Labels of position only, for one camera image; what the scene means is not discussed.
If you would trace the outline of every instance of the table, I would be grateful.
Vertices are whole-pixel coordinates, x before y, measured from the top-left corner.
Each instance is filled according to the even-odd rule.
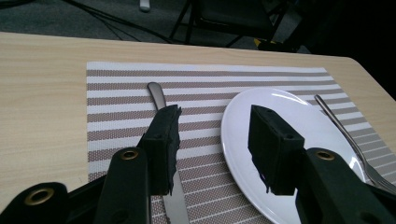
[[[324,67],[396,152],[396,104],[350,58],[0,33],[0,209],[37,183],[87,183],[91,61]]]

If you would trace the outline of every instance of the butter knife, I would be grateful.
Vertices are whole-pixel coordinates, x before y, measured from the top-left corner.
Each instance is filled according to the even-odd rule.
[[[161,85],[157,82],[150,82],[148,90],[151,94],[157,111],[166,106],[165,97]],[[178,170],[174,174],[174,187],[172,196],[170,194],[163,196],[163,204],[168,223],[188,224],[189,216],[187,214],[186,202],[184,201],[183,188],[181,187],[180,175]]]

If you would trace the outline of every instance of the black cable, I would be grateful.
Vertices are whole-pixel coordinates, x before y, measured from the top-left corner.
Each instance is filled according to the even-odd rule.
[[[108,23],[107,21],[102,20],[102,19],[101,19],[100,17],[98,17],[96,14],[91,13],[91,12],[90,12],[90,14],[91,14],[93,17],[95,17],[97,20],[101,21],[101,22],[107,27],[107,29],[110,30],[111,33],[113,33],[119,40],[123,40],[123,39],[122,39],[113,29],[116,29],[116,30],[118,30],[118,31],[120,31],[120,32],[122,32],[122,33],[124,33],[125,35],[128,35],[129,37],[133,38],[134,40],[136,40],[136,41],[138,41],[138,42],[141,42],[141,41],[140,41],[139,39],[137,39],[135,36],[126,33],[125,31],[121,30],[121,29],[118,28],[117,26]]]
[[[98,17],[107,19],[109,21],[114,21],[114,22],[117,22],[117,23],[120,23],[120,24],[123,24],[123,25],[127,25],[127,26],[130,26],[130,27],[133,27],[135,29],[139,29],[141,31],[144,31],[146,33],[149,33],[149,34],[152,34],[152,35],[155,35],[155,36],[159,37],[160,39],[162,39],[163,41],[165,41],[168,44],[172,44],[171,40],[168,37],[166,37],[164,35],[160,35],[160,34],[154,32],[154,31],[152,31],[152,30],[150,30],[148,28],[145,28],[143,26],[134,24],[134,23],[132,23],[130,21],[126,21],[124,19],[121,19],[121,18],[118,18],[116,16],[113,16],[113,15],[110,15],[108,13],[105,13],[104,11],[98,10],[98,9],[96,9],[94,7],[89,7],[89,6],[83,5],[81,3],[75,2],[73,0],[63,0],[63,1],[68,3],[68,4],[70,4],[70,5],[72,5],[72,6],[74,6],[74,7],[78,7],[78,8],[80,8],[80,9],[82,9],[82,10],[84,10],[84,11],[90,13],[90,14],[93,13],[93,14],[97,15]]]
[[[101,21],[102,24],[104,24],[104,25],[107,27],[107,29],[108,29],[111,33],[113,33],[113,35],[115,35],[119,40],[122,40],[122,38],[121,38],[121,37],[109,26],[108,22],[106,22],[106,21],[100,19],[98,16],[96,16],[96,15],[93,14],[93,13],[90,13],[90,14],[91,14],[93,17],[95,17],[97,20]]]
[[[0,9],[9,8],[9,7],[17,7],[24,4],[31,3],[35,0],[14,0],[14,1],[1,1],[0,2]]]

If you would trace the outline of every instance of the chair leg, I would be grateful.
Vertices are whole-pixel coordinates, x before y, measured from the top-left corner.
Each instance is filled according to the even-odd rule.
[[[234,40],[232,40],[230,43],[228,43],[225,47],[229,48],[231,45],[236,43],[236,41],[240,40],[242,37],[243,37],[242,35],[237,36]]]
[[[183,9],[181,9],[180,15],[179,15],[178,18],[177,18],[177,22],[176,22],[176,24],[175,24],[175,26],[174,26],[174,28],[173,28],[173,30],[172,30],[172,33],[171,33],[171,35],[169,36],[169,38],[172,39],[172,38],[174,37],[174,35],[175,35],[175,33],[176,33],[176,30],[177,30],[178,26],[181,24],[181,21],[183,20],[184,15],[185,15],[186,12],[187,12],[187,9],[189,9],[190,4],[191,4],[191,0],[187,0],[186,3],[184,4],[184,7],[183,7]]]
[[[195,13],[194,13],[194,10],[192,9],[192,10],[191,10],[191,13],[190,13],[189,26],[188,26],[188,28],[187,28],[186,39],[184,40],[184,44],[185,44],[185,45],[190,44],[190,38],[191,38],[191,33],[192,33],[192,26],[194,25],[194,17],[195,17],[194,14],[195,14]]]

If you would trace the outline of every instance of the plate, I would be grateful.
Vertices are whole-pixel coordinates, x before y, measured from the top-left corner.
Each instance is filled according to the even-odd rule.
[[[248,151],[251,105],[274,110],[305,139],[304,148],[323,147],[338,153],[364,181],[358,158],[345,137],[322,112],[281,90],[256,88],[237,94],[227,105],[221,121],[221,143],[233,178],[248,200],[275,223],[301,223],[293,196],[266,193],[266,187]]]

